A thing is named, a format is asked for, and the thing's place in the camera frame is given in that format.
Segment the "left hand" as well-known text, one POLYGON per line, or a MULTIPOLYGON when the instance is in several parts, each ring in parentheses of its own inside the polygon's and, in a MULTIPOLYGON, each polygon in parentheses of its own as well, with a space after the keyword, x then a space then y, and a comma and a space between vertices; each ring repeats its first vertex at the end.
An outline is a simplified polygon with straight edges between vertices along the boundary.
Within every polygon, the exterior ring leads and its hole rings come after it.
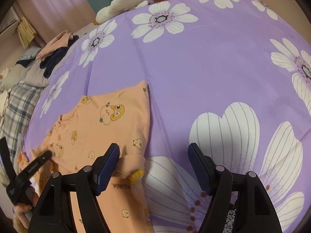
MULTIPOLYGON (((35 189, 33 187, 31 187, 32 190, 32 204, 34 206, 36 206, 37 202, 38 202, 38 194, 35 192, 35 189)), ((17 203, 14 206, 14 212, 17 216, 17 218, 19 219, 19 221, 22 223, 22 225, 28 229, 29 225, 30 225, 30 221, 26 218, 25 213, 28 212, 28 205, 24 204, 24 203, 17 203)))

